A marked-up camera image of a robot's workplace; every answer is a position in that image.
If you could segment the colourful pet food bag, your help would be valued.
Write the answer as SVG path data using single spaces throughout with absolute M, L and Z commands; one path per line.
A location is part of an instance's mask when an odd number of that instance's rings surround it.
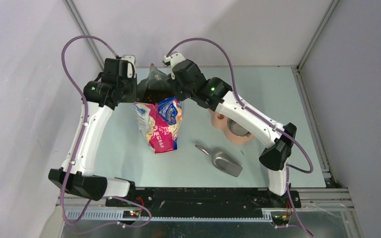
M 167 91 L 170 97 L 157 104 L 143 103 L 149 90 Z M 137 100 L 133 105 L 139 131 L 152 151 L 159 154 L 177 150 L 182 106 L 168 83 L 168 75 L 151 65 L 148 76 L 137 84 Z

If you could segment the metal food scoop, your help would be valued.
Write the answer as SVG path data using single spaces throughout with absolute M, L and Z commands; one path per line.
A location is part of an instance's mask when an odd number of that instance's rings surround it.
M 209 156 L 211 158 L 212 165 L 219 171 L 235 178 L 238 178 L 241 174 L 243 167 L 236 160 L 231 158 L 227 153 L 223 151 L 210 153 L 201 145 L 195 145 L 195 148 Z

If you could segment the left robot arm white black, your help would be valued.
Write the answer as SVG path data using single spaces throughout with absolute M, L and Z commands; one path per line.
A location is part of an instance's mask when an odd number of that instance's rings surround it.
M 66 194 L 98 201 L 118 197 L 124 206 L 132 206 L 137 193 L 121 178 L 94 174 L 97 150 L 104 128 L 120 103 L 136 101 L 136 59 L 133 55 L 107 58 L 99 79 L 83 88 L 81 116 L 75 139 L 59 169 L 50 169 L 48 178 Z

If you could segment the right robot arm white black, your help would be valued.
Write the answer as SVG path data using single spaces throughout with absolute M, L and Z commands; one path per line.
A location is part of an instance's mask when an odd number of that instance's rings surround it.
M 206 79 L 196 63 L 189 59 L 164 62 L 171 68 L 168 78 L 179 101 L 193 100 L 202 108 L 222 114 L 242 126 L 265 147 L 259 162 L 268 170 L 269 202 L 282 207 L 289 200 L 288 175 L 285 171 L 291 156 L 297 128 L 276 122 L 249 104 L 239 104 L 240 96 L 232 86 L 218 77 Z

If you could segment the brown pet food kibble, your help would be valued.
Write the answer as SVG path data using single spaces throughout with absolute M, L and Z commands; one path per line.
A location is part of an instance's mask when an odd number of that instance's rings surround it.
M 170 94 L 167 91 L 149 90 L 145 92 L 142 102 L 147 104 L 157 104 L 169 97 L 170 97 Z

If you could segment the pink double pet feeder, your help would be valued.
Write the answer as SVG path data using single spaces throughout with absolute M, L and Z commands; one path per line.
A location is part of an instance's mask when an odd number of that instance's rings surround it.
M 211 124 L 218 130 L 222 131 L 225 137 L 232 143 L 237 145 L 244 145 L 245 143 L 254 139 L 254 136 L 251 134 L 250 136 L 235 136 L 232 134 L 227 128 L 227 120 L 229 117 L 220 114 L 218 112 L 214 112 L 212 110 L 208 110 L 211 114 Z

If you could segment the near steel bowl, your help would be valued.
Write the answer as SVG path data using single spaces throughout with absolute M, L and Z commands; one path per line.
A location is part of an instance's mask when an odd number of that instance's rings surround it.
M 242 127 L 241 125 L 239 125 L 232 119 L 227 120 L 227 128 L 235 136 L 244 137 L 244 136 L 251 135 L 251 133 L 247 129 L 245 129 L 244 127 Z

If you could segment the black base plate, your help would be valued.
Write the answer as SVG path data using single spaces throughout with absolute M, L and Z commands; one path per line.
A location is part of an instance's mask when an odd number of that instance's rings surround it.
M 301 207 L 298 191 L 278 196 L 267 188 L 138 187 L 128 201 L 138 202 L 158 218 L 264 218 L 263 209 Z

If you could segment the aluminium frame rail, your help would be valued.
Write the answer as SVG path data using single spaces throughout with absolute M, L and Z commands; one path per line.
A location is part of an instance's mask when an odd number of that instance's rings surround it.
M 267 188 L 137 187 L 127 199 L 147 208 L 154 221 L 270 221 L 279 213 L 354 210 L 343 188 L 293 188 L 277 196 Z

